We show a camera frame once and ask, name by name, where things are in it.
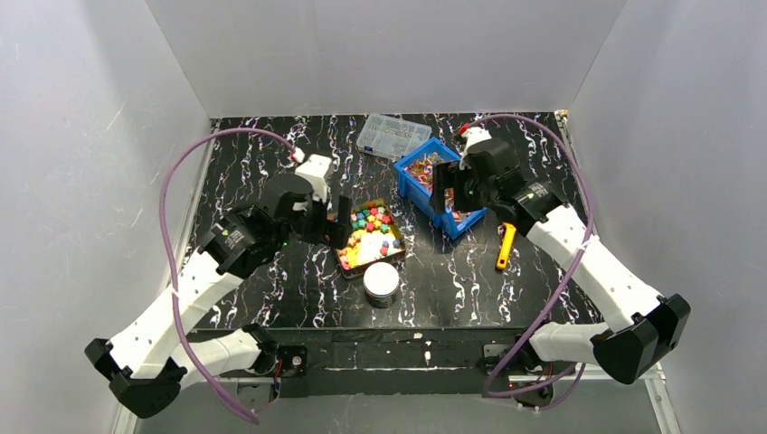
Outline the blue bin of lollipops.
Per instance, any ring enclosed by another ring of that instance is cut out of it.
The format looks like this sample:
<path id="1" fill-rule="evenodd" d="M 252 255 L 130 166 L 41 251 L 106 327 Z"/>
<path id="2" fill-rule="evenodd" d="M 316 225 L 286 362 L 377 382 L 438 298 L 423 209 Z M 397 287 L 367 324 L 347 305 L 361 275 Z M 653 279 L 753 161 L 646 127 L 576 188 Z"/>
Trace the blue bin of lollipops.
<path id="1" fill-rule="evenodd" d="M 430 138 L 394 164 L 398 173 L 398 192 L 424 212 L 433 225 L 455 240 L 480 222 L 487 210 L 457 212 L 453 208 L 451 190 L 446 191 L 445 207 L 434 210 L 431 206 L 433 172 L 438 164 L 459 160 L 459 155 L 437 138 Z"/>

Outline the tin tray of star candies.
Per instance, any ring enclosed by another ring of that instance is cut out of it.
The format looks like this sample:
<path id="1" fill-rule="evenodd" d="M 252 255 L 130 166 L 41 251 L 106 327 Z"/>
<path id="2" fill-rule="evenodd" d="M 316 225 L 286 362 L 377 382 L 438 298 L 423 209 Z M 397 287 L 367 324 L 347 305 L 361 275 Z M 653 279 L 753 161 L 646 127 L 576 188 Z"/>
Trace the tin tray of star candies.
<path id="1" fill-rule="evenodd" d="M 360 277 L 375 263 L 394 264 L 405 260 L 405 239 L 384 199 L 358 204 L 349 216 L 350 236 L 343 249 L 335 250 L 344 278 Z"/>

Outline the yellow plastic scoop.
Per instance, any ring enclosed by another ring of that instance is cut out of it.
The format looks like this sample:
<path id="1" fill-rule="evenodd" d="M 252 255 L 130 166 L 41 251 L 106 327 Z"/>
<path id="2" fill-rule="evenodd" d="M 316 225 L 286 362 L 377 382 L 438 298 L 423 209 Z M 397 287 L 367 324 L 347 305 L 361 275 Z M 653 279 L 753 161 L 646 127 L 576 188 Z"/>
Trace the yellow plastic scoop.
<path id="1" fill-rule="evenodd" d="M 513 249 L 513 243 L 516 236 L 516 227 L 508 222 L 502 224 L 502 240 L 497 255 L 495 269 L 497 271 L 504 271 L 507 269 L 510 262 L 510 255 Z"/>

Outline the white round jar lid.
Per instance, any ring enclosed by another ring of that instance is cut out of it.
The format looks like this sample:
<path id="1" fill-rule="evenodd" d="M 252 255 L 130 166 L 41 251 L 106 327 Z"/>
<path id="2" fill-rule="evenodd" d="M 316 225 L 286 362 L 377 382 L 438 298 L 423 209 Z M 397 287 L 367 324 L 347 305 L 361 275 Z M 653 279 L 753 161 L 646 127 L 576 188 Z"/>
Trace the white round jar lid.
<path id="1" fill-rule="evenodd" d="M 390 263 L 376 262 L 367 268 L 363 275 L 365 292 L 388 294 L 399 287 L 399 273 Z"/>

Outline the clear plastic jar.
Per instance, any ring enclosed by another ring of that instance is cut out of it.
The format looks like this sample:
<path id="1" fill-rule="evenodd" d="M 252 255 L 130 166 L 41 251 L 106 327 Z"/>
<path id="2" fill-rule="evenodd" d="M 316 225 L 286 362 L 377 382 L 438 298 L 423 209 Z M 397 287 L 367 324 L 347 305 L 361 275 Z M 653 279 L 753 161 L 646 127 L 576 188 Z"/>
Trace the clear plastic jar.
<path id="1" fill-rule="evenodd" d="M 398 292 L 393 291 L 388 294 L 374 294 L 371 292 L 365 292 L 367 302 L 374 308 L 386 309 L 389 308 L 398 297 Z"/>

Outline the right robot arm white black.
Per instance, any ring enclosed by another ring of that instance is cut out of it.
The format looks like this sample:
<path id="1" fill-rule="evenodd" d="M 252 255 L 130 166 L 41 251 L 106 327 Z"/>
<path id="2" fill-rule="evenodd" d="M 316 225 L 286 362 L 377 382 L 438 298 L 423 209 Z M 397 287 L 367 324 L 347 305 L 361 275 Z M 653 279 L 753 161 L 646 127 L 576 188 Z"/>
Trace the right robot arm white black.
<path id="1" fill-rule="evenodd" d="M 455 209 L 488 208 L 547 253 L 601 312 L 592 325 L 535 320 L 496 365 L 528 367 L 543 362 L 600 366 L 613 380 L 631 384 L 677 347 L 691 313 L 679 294 L 663 296 L 624 266 L 547 182 L 524 176 L 511 146 L 490 138 L 468 147 L 459 161 L 432 169 L 431 204 Z"/>

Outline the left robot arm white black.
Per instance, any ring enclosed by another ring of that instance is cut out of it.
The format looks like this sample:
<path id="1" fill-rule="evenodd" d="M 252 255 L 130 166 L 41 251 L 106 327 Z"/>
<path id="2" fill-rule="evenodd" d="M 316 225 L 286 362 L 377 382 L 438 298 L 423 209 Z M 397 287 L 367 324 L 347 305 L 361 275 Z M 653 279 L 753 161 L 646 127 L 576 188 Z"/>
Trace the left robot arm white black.
<path id="1" fill-rule="evenodd" d="M 201 239 L 169 288 L 126 329 L 110 339 L 95 338 L 84 353 L 109 382 L 112 394 L 140 419 L 167 408 L 182 389 L 208 382 L 227 404 L 216 376 L 253 371 L 277 374 L 288 357 L 259 325 L 192 343 L 191 328 L 255 270 L 271 263 L 292 238 L 341 249 L 351 233 L 352 200 L 342 195 L 336 212 L 320 195 L 324 181 L 279 175 L 258 200 L 225 214 Z"/>

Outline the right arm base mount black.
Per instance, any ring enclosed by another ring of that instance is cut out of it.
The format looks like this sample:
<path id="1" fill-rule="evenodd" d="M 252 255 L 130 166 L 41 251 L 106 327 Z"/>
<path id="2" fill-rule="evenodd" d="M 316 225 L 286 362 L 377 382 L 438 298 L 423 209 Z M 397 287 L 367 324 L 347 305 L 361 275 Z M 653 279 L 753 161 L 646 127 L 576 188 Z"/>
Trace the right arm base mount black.
<path id="1" fill-rule="evenodd" d="M 482 349 L 482 358 L 478 363 L 481 371 L 490 375 L 492 370 L 502 361 L 512 348 L 511 344 L 485 344 Z M 518 353 L 505 365 L 494 380 L 494 386 L 505 386 L 508 390 L 525 388 L 554 376 L 554 365 L 551 362 L 542 362 L 534 354 L 530 344 L 524 344 Z M 525 392 L 513 398 L 523 407 L 534 409 L 541 408 L 552 403 L 554 399 L 553 385 L 547 385 L 541 389 Z"/>

